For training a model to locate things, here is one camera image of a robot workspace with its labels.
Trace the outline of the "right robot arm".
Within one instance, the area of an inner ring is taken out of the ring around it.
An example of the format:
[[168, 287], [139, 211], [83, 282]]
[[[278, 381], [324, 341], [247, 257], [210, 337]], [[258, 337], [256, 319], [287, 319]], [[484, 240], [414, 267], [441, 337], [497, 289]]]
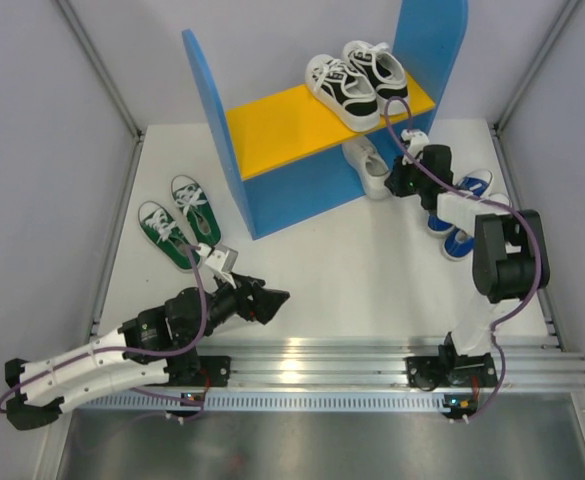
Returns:
[[491, 191], [493, 175], [475, 170], [454, 181], [445, 145], [405, 141], [385, 184], [399, 197], [416, 196], [427, 227], [442, 232], [444, 252], [472, 261], [473, 305], [446, 334], [436, 354], [407, 359], [411, 387], [493, 388], [505, 380], [498, 328], [521, 312], [550, 279], [540, 214], [516, 210]]

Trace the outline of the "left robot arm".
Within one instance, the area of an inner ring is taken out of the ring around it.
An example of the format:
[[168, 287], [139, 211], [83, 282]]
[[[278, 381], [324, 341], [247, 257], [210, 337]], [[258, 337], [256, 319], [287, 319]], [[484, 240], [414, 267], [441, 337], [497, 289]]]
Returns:
[[0, 413], [19, 431], [47, 426], [94, 399], [145, 386], [199, 386], [196, 348], [228, 319], [268, 324], [291, 295], [234, 275], [209, 293], [188, 287], [75, 350], [42, 361], [6, 362]]

